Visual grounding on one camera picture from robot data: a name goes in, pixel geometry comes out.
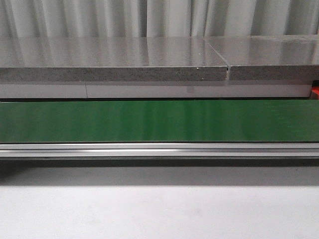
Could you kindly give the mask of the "grey stone slab right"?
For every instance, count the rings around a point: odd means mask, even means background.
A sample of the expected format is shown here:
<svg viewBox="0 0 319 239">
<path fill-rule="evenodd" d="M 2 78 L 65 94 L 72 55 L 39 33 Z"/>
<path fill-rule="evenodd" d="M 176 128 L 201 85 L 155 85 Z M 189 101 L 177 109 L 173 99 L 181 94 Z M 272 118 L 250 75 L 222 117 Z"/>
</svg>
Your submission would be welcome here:
<svg viewBox="0 0 319 239">
<path fill-rule="evenodd" d="M 318 35 L 205 37 L 225 60 L 230 81 L 297 81 L 319 78 Z"/>
</svg>

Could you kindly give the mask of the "green conveyor belt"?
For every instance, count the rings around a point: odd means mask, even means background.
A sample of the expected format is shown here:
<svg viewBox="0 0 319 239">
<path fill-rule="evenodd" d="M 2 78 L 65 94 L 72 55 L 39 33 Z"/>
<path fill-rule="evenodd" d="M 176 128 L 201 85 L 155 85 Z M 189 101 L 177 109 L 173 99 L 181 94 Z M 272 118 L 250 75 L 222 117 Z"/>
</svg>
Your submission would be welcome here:
<svg viewBox="0 0 319 239">
<path fill-rule="evenodd" d="M 316 100 L 3 102 L 2 143 L 318 141 Z"/>
</svg>

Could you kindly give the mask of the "grey stone counter slab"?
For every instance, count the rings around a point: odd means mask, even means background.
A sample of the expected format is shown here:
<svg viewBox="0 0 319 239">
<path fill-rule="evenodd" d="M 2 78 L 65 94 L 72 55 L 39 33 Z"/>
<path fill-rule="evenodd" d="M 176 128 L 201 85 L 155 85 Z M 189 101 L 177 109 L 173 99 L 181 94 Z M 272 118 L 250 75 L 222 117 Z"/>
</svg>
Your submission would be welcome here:
<svg viewBox="0 0 319 239">
<path fill-rule="evenodd" d="M 201 38 L 26 37 L 0 41 L 2 82 L 224 81 Z"/>
</svg>

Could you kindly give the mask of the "red object at right edge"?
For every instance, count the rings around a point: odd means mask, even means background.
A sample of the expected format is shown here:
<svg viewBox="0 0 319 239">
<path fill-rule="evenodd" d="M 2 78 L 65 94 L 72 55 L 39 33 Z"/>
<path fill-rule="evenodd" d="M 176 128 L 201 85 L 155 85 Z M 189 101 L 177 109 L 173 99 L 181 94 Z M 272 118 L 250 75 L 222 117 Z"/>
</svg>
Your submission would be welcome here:
<svg viewBox="0 0 319 239">
<path fill-rule="evenodd" d="M 312 100 L 319 100 L 319 87 L 318 86 L 312 87 L 310 98 Z"/>
</svg>

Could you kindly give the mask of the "white curtain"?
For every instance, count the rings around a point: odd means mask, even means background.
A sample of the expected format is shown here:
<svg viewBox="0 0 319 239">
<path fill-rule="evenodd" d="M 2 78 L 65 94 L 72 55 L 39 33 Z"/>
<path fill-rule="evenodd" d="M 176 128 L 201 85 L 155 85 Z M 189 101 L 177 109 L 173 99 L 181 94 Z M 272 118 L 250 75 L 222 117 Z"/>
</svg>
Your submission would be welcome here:
<svg viewBox="0 0 319 239">
<path fill-rule="evenodd" d="M 1 37 L 317 34 L 316 0 L 3 0 Z"/>
</svg>

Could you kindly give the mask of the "aluminium conveyor frame rail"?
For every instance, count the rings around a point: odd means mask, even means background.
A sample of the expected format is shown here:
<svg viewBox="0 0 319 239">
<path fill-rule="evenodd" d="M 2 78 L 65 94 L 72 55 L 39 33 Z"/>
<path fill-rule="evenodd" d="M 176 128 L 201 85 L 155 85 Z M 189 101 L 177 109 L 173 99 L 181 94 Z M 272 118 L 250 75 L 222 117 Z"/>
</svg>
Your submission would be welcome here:
<svg viewBox="0 0 319 239">
<path fill-rule="evenodd" d="M 209 158 L 317 159 L 318 143 L 30 143 L 1 144 L 0 157 L 10 160 L 51 158 Z"/>
</svg>

